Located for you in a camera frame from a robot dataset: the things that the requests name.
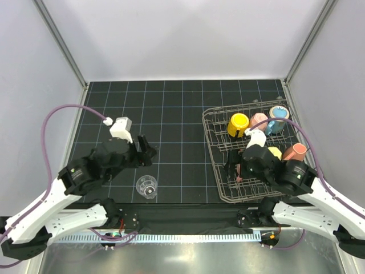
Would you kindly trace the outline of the yellow mug black handle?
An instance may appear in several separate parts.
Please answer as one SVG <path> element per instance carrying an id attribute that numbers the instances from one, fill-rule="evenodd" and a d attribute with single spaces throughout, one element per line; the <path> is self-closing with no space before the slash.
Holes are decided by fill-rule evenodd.
<path id="1" fill-rule="evenodd" d="M 228 134 L 234 138 L 243 137 L 249 122 L 250 120 L 245 114 L 240 112 L 233 114 L 227 126 Z"/>

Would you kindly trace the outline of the cream yellow faceted mug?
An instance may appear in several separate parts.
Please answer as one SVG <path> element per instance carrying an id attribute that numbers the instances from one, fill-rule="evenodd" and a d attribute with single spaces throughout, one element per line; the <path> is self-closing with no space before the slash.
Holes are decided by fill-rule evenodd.
<path id="1" fill-rule="evenodd" d="M 279 160 L 282 160 L 282 152 L 278 147 L 268 147 L 269 151 Z"/>

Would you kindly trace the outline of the pink faceted mug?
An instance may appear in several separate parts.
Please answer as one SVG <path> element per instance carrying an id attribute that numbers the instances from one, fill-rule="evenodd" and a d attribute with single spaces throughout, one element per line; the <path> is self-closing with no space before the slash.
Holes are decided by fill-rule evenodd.
<path id="1" fill-rule="evenodd" d="M 267 120 L 268 117 L 264 114 L 264 113 L 261 113 L 261 112 L 258 112 L 256 114 L 254 114 L 251 118 L 250 118 L 250 122 L 249 122 L 249 128 L 252 128 L 253 126 L 255 126 L 256 124 L 264 121 L 264 120 Z M 265 122 L 265 123 L 262 123 L 260 124 L 257 129 L 261 130 L 261 131 L 265 131 L 266 127 L 267 127 L 267 124 L 268 122 Z"/>

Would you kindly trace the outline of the blue butterfly mug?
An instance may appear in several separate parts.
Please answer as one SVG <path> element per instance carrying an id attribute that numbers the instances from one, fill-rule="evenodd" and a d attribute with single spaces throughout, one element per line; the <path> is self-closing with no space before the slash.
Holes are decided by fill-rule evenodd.
<path id="1" fill-rule="evenodd" d="M 270 118 L 289 118 L 289 111 L 284 106 L 274 106 L 269 111 L 269 117 Z M 286 122 L 284 120 L 272 120 L 270 121 L 266 128 L 265 128 L 265 135 L 269 136 L 272 134 L 278 134 L 280 133 L 284 126 L 286 125 Z"/>

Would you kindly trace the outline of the brown floral mug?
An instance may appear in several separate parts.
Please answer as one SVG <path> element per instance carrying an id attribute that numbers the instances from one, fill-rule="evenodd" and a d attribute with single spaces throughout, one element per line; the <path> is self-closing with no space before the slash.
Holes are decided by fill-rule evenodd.
<path id="1" fill-rule="evenodd" d="M 282 160 L 299 160 L 304 161 L 307 148 L 302 143 L 296 143 L 289 147 L 282 155 Z"/>

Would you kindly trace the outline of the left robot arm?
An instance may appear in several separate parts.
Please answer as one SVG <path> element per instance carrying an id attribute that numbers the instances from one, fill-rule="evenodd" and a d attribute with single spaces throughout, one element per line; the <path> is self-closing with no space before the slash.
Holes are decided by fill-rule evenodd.
<path id="1" fill-rule="evenodd" d="M 3 255 L 28 260 L 67 235 L 94 227 L 116 227 L 123 214 L 111 198 L 64 218 L 57 214 L 112 181 L 124 169 L 151 166 L 157 151 L 145 136 L 139 136 L 138 141 L 140 146 L 136 147 L 134 143 L 112 138 L 93 148 L 88 155 L 69 162 L 50 188 L 22 212 L 1 218 Z"/>

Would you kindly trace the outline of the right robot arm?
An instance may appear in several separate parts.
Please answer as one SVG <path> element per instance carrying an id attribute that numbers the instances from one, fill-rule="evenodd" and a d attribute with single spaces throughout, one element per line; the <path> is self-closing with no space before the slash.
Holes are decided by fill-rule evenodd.
<path id="1" fill-rule="evenodd" d="M 258 209 L 262 222 L 291 225 L 319 234 L 346 253 L 364 258 L 364 208 L 330 186 L 304 162 L 282 162 L 267 147 L 255 144 L 243 151 L 229 151 L 224 170 L 228 176 L 256 178 L 321 210 L 314 213 L 265 197 Z"/>

